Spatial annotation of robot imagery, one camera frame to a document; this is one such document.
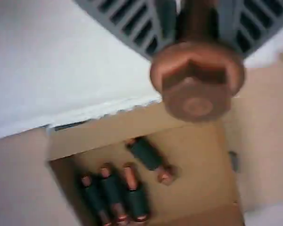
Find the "copper bolt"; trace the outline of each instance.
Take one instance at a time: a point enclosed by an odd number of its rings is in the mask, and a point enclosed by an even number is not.
[[[172,167],[159,166],[155,171],[158,174],[158,182],[164,185],[171,185],[176,179],[175,172]]]
[[[84,187],[89,187],[92,183],[92,179],[90,178],[90,176],[84,176],[81,178],[81,182]]]
[[[125,209],[121,203],[116,203],[112,205],[113,211],[117,215],[117,224],[120,226],[125,226],[130,223],[129,216],[126,214]]]
[[[100,168],[100,174],[103,178],[108,178],[112,174],[111,164],[104,163]],[[128,225],[130,223],[129,217],[126,214],[125,209],[121,203],[115,203],[111,205],[111,208],[117,216],[117,224],[121,226]]]
[[[103,226],[111,226],[110,218],[105,211],[100,211],[99,213],[100,220],[103,223]]]
[[[81,178],[81,182],[85,187],[89,187],[92,184],[92,179],[90,176],[84,176]],[[111,226],[112,223],[110,221],[110,217],[108,216],[107,212],[102,210],[98,212],[98,216],[102,222],[103,226]]]
[[[186,0],[179,41],[153,59],[150,78],[167,111],[184,121],[214,120],[244,82],[242,59],[210,37],[212,0]]]
[[[111,165],[110,163],[104,163],[100,168],[100,174],[104,178],[108,178],[111,175]]]
[[[131,163],[126,163],[124,165],[124,174],[129,190],[136,190],[138,187],[138,181]]]

